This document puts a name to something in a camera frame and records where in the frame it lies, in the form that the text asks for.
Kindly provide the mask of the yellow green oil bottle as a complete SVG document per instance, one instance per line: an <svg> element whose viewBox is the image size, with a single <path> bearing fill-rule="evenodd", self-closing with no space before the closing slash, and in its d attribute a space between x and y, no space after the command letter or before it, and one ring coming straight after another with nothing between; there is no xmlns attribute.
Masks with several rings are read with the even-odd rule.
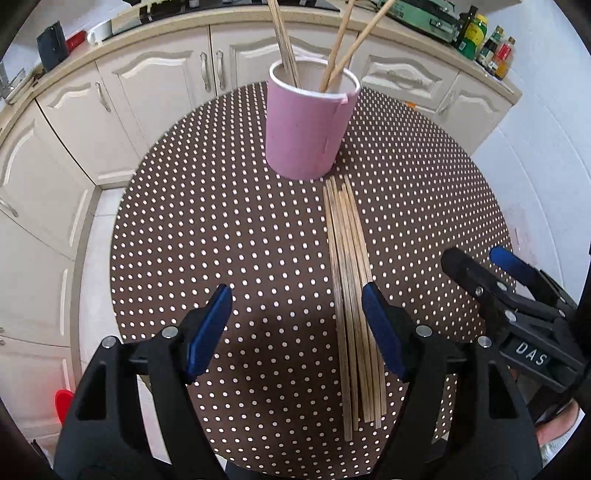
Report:
<svg viewBox="0 0 591 480"><path fill-rule="evenodd" d="M477 50L483 43L488 30L488 20L482 14L476 14L468 24L459 45L459 52L468 60L474 60Z"/></svg>

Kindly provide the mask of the brown polka dot tablecloth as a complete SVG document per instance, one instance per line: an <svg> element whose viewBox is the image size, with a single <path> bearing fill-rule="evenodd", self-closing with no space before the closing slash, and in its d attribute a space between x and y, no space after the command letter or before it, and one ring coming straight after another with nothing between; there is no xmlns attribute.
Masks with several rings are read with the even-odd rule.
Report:
<svg viewBox="0 0 591 480"><path fill-rule="evenodd" d="M152 141L111 241L120 335L152 337L228 285L228 327L189 389L214 451L279 476L363 475L406 388L387 374L381 425L363 424L345 440L322 182L277 176L264 158L264 126L266 84L256 83L201 105ZM470 156L416 110L366 88L334 172L353 187L370 268L389 301L447 338L480 336L477 304L440 259L459 247L487 264L491 248L511 240Z"/></svg>

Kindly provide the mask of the pink utensil cup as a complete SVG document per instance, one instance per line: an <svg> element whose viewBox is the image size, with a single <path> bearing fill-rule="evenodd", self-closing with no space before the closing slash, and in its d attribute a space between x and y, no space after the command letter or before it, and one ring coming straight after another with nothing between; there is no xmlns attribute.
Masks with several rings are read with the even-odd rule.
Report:
<svg viewBox="0 0 591 480"><path fill-rule="evenodd" d="M297 58L300 87L288 82L283 62L270 66L266 93L266 163L290 180L315 180L335 163L361 84L349 69L329 89L318 90L328 61Z"/></svg>

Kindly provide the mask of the dark oil bottle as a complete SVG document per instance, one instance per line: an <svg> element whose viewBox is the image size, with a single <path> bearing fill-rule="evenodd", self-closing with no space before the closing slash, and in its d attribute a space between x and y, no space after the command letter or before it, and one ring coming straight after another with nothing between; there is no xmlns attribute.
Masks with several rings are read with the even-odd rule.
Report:
<svg viewBox="0 0 591 480"><path fill-rule="evenodd" d="M461 13L458 23L458 34L456 36L455 42L453 46L459 50L462 41L464 40L466 31L470 26L472 20L475 18L478 12L478 7L475 5L471 5L467 12Z"/></svg>

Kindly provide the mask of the green electric grill appliance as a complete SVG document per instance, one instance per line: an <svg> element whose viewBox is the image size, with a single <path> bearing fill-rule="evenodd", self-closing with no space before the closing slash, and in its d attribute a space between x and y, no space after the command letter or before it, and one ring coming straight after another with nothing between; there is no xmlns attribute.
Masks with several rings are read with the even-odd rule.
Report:
<svg viewBox="0 0 591 480"><path fill-rule="evenodd" d="M459 33L460 17L451 1L398 0L387 15L444 43L452 43Z"/></svg>

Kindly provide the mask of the cream kitchen base cabinets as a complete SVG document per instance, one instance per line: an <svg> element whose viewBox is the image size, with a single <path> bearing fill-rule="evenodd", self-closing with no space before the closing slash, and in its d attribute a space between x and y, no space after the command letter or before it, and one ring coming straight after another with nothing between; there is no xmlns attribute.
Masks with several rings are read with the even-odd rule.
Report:
<svg viewBox="0 0 591 480"><path fill-rule="evenodd" d="M129 185L159 134L223 96L197 80L207 40L199 27L91 63L47 106L30 105L3 147L8 191L38 211L31 227L1 220L1 397L28 437L59 431L53 396L73 381L74 256L96 181L87 161L100 154L111 180ZM235 90L268 80L261 67Z"/></svg>

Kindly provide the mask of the black knife block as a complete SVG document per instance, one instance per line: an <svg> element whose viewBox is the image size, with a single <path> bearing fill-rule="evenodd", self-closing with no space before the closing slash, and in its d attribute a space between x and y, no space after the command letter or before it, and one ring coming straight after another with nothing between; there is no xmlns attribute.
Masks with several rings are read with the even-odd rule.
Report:
<svg viewBox="0 0 591 480"><path fill-rule="evenodd" d="M47 27L36 41L41 64L46 73L69 56L69 49L59 21Z"/></svg>

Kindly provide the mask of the red label vinegar bottle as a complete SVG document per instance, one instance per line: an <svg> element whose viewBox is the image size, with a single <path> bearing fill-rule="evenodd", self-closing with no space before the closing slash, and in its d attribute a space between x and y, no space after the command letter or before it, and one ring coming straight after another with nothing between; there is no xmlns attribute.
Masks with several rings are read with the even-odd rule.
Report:
<svg viewBox="0 0 591 480"><path fill-rule="evenodd" d="M497 49L493 59L489 63L489 70L498 80L503 80L509 70L510 58L513 53L516 40L514 37L506 39Z"/></svg>

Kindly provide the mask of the white mug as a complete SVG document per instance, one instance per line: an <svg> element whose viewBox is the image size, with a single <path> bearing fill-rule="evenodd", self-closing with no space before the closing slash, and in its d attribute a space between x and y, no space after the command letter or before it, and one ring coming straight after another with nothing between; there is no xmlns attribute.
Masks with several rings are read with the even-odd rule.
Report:
<svg viewBox="0 0 591 480"><path fill-rule="evenodd" d="M111 20L105 20L89 29L86 33L86 42L92 46L101 45L113 36Z"/></svg>

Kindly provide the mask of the dark sauce bottle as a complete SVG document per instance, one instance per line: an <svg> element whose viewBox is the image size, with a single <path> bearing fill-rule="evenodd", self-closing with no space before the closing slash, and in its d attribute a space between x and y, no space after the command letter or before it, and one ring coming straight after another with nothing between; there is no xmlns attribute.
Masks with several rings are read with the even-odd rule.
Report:
<svg viewBox="0 0 591 480"><path fill-rule="evenodd" d="M483 47L481 48L479 54L477 55L476 62L483 68L486 68L490 61L493 59L496 50L498 49L502 37L504 34L504 29L498 25L488 40L484 43Z"/></svg>

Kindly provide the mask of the red container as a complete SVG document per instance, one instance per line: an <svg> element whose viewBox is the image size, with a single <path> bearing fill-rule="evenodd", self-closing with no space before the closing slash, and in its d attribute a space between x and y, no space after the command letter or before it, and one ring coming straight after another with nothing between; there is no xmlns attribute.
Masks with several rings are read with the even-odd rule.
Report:
<svg viewBox="0 0 591 480"><path fill-rule="evenodd" d="M67 38L66 46L68 52L71 53L78 46L82 45L86 41L86 36L87 32L85 30L80 30L77 33L71 35L69 38Z"/></svg>

